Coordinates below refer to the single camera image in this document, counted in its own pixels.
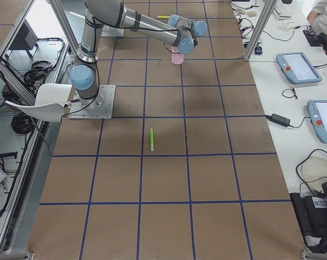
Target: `keyboard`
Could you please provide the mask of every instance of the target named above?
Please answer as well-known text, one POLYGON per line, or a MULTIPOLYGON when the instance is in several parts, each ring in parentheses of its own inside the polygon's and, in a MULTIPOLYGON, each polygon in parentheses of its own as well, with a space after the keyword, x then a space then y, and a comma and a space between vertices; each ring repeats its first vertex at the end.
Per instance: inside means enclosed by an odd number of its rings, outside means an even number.
POLYGON ((273 13, 279 20, 292 18, 292 13, 287 9, 286 4, 284 4, 282 0, 278 0, 276 6, 273 9, 273 13))

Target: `green marker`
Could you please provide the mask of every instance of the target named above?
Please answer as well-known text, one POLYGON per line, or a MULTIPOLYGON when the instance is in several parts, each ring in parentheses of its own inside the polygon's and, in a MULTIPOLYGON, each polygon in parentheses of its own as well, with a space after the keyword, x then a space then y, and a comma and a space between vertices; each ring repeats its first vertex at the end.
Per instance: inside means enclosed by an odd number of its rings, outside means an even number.
POLYGON ((151 152, 154 152, 154 129, 151 128, 151 152))

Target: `power adapter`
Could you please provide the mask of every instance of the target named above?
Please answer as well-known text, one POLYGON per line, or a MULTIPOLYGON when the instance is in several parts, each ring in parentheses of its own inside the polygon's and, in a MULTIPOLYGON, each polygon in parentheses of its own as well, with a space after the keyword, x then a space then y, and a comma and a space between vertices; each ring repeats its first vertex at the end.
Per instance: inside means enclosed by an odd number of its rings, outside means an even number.
POLYGON ((272 114, 272 115, 265 115, 268 120, 270 120, 273 123, 279 124, 284 127, 290 126, 290 119, 285 118, 283 116, 272 114))

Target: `grid line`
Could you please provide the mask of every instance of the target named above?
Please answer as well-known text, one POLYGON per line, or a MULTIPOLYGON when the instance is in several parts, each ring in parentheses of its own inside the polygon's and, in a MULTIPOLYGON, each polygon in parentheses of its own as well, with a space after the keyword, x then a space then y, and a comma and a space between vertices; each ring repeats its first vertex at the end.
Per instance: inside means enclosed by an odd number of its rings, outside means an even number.
MULTIPOLYGON (((112 57, 114 57, 115 48, 116 48, 116 41, 114 43, 112 57)), ((112 72, 112 65, 113 65, 113 61, 111 61, 111 63, 110 63, 109 74, 108 74, 108 78, 107 78, 107 84, 109 84, 110 74, 112 72)), ((97 77, 98 78, 100 78, 99 73, 100 72, 97 70, 97 77)), ((89 204, 88 204, 88 208, 87 208, 86 221, 85 221, 85 224, 84 224, 84 230, 83 230, 83 237, 82 237, 82 244, 81 244, 79 260, 82 260, 82 258, 83 258, 84 244, 85 244, 85 240, 86 240, 86 234, 87 234, 88 222, 89 222, 90 206, 91 206, 91 201, 92 201, 92 198, 93 198, 93 189, 94 189, 94 182, 95 182, 95 177, 96 177, 97 162, 99 160, 99 152, 100 152, 100 146, 101 146, 101 140, 102 140, 103 125, 104 125, 104 119, 101 120, 101 129, 100 129, 100 134, 99 134, 99 140, 98 140, 98 143, 97 143, 94 172, 93 172, 93 177, 92 177, 92 180, 91 180, 91 187, 90 187, 90 194, 89 194, 89 204)))
POLYGON ((276 152, 268 153, 206 153, 206 154, 68 154, 68 155, 53 155, 53 158, 68 158, 68 157, 205 157, 205 156, 228 156, 228 155, 277 155, 276 152))
MULTIPOLYGON (((204 3, 203 4, 203 6, 204 6, 204 12, 205 12, 205 15, 207 17, 207 11, 206 11, 206 7, 205 7, 205 1, 204 0, 202 0, 202 1, 204 3)), ((210 36, 211 35, 211 32, 210 32, 210 27, 209 27, 209 24, 208 24, 208 20, 206 21, 206 23, 207 23, 207 26, 208 26, 208 33, 209 33, 209 36, 210 36)), ((212 38, 211 37, 210 37, 210 42, 211 42, 213 57, 215 57, 215 55, 214 55, 215 52, 214 52, 214 48, 213 48, 213 43, 212 43, 212 38)), ((220 78, 219 78, 219 73, 218 73, 218 67, 217 67, 216 59, 214 59, 214 66, 215 66, 215 71, 216 71, 216 74, 217 74, 217 81, 218 81, 218 84, 220 85, 220 78)), ((243 225, 244 225, 245 236, 246 236, 246 241, 247 241, 247 246, 248 246, 248 252, 249 252, 249 255, 250 255, 250 259, 253 260, 252 250, 251 250, 251 244, 250 244, 250 238, 249 238, 248 229, 247 229, 247 225, 246 225, 246 218, 245 218, 244 208, 243 208, 243 204, 241 202, 241 191, 240 191, 239 180, 238 180, 238 176, 237 176, 236 162, 234 161, 234 154, 233 154, 233 149, 232 149, 231 135, 230 135, 230 130, 228 128, 227 115, 226 115, 226 109, 225 109, 225 104, 224 104, 224 97, 223 97, 223 93, 222 93, 221 87, 219 87, 219 91, 220 91, 220 96, 221 96, 221 105, 222 105, 222 108, 224 110, 224 115, 225 115, 225 125, 226 125, 227 138, 228 138, 228 142, 229 142, 229 145, 230 145, 230 151, 231 151, 231 158, 232 158, 234 176, 236 178, 236 185, 237 185, 237 191, 238 191, 238 196, 239 196, 239 204, 240 204, 241 214, 242 214, 242 218, 243 218, 243 225)))
POLYGON ((258 200, 203 200, 203 201, 98 201, 98 202, 42 202, 40 206, 59 205, 172 205, 172 204, 249 204, 249 203, 291 203, 290 199, 258 199, 258 200))
MULTIPOLYGON (((150 0, 148 7, 148 14, 150 15, 150 0)), ((139 187, 139 205, 138 205, 138 226, 137 226, 137 247, 136 247, 136 260, 140 258, 140 242, 141 242, 141 212, 142 212, 142 181, 143 181, 143 161, 144 161, 144 142, 145 142, 145 115, 146 115, 146 96, 147 96, 147 78, 148 78, 148 49, 149 39, 147 38, 146 46, 146 71, 144 80, 144 95, 143 95, 143 121, 142 121, 142 147, 141 147, 141 170, 140 170, 140 187, 139 187)))

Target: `person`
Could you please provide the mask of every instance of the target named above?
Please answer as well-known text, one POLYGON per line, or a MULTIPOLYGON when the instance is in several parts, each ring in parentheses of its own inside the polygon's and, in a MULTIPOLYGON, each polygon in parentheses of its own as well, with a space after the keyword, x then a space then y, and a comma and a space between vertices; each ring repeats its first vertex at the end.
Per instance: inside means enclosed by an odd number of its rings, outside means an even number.
POLYGON ((308 14, 307 20, 317 35, 327 34, 327 0, 319 1, 308 14))

